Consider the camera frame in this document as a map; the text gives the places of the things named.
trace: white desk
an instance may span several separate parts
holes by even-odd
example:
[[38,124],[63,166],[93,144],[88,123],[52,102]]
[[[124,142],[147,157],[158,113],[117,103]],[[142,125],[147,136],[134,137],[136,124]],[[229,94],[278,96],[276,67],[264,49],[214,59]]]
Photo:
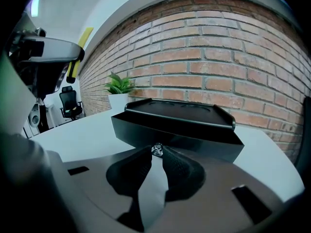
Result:
[[[63,162],[91,159],[130,150],[116,138],[106,111],[64,124],[32,138],[45,150],[60,154]],[[304,190],[301,178],[282,150],[261,130],[237,126],[245,147],[234,164],[272,189],[283,201]]]

